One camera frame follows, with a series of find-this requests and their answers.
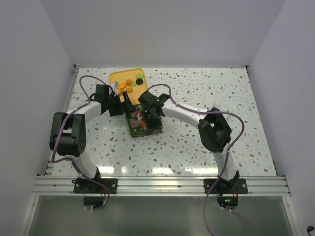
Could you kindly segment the gold tin lid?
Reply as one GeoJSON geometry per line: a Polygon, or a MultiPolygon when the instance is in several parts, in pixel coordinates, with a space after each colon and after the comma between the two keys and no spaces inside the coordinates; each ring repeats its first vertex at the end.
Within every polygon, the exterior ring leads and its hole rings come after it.
{"type": "Polygon", "coordinates": [[[141,104],[135,105],[135,111],[133,113],[126,113],[126,121],[128,128],[137,126],[141,128],[147,127],[145,122],[145,109],[143,106],[141,104]]]}

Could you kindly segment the green gold cookie tin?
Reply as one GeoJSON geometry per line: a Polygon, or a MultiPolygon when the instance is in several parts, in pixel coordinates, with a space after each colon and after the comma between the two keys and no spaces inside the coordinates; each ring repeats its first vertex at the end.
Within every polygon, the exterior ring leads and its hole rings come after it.
{"type": "Polygon", "coordinates": [[[162,126],[156,127],[156,128],[141,128],[140,126],[137,127],[130,127],[129,133],[132,138],[140,138],[145,137],[149,135],[159,134],[162,132],[162,126]]]}

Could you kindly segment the yellow plastic tray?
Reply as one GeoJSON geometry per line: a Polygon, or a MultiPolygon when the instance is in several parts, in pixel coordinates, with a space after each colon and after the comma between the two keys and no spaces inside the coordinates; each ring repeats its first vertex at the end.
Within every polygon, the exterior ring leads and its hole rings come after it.
{"type": "Polygon", "coordinates": [[[109,79],[111,83],[115,81],[119,83],[118,93],[120,95],[120,100],[124,102],[123,91],[126,91],[133,105],[139,104],[138,98],[148,88],[145,73],[140,68],[113,72],[110,74],[109,79]],[[142,85],[136,84],[136,74],[138,73],[144,75],[142,78],[144,83],[142,85]]]}

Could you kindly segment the black sandwich cookie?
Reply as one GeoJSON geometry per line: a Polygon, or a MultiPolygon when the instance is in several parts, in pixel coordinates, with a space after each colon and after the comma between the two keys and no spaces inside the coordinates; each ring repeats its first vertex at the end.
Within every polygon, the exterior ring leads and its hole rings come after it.
{"type": "Polygon", "coordinates": [[[137,85],[142,85],[143,83],[144,83],[144,81],[143,81],[142,78],[136,79],[136,84],[137,84],[137,85]]]}

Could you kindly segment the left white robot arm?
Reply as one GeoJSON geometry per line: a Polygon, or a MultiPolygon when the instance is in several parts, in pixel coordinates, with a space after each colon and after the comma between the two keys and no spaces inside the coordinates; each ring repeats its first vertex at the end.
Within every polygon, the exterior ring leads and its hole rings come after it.
{"type": "Polygon", "coordinates": [[[86,189],[91,193],[99,192],[102,187],[99,169],[86,152],[86,124],[106,112],[110,116],[118,116],[134,110],[126,91],[116,92],[113,85],[98,84],[95,93],[88,95],[83,105],[54,114],[49,141],[51,161],[54,164],[71,162],[78,177],[86,179],[86,189]]]}

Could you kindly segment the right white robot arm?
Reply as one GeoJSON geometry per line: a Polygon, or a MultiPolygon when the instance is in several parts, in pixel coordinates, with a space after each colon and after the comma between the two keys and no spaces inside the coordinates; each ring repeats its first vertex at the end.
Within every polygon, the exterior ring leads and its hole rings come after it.
{"type": "Polygon", "coordinates": [[[212,108],[207,111],[185,107],[173,101],[170,95],[163,93],[156,97],[149,91],[144,92],[138,101],[143,106],[147,118],[175,118],[198,129],[202,145],[214,155],[221,177],[221,191],[230,193],[237,187],[239,172],[229,156],[232,130],[219,109],[212,108]]]}

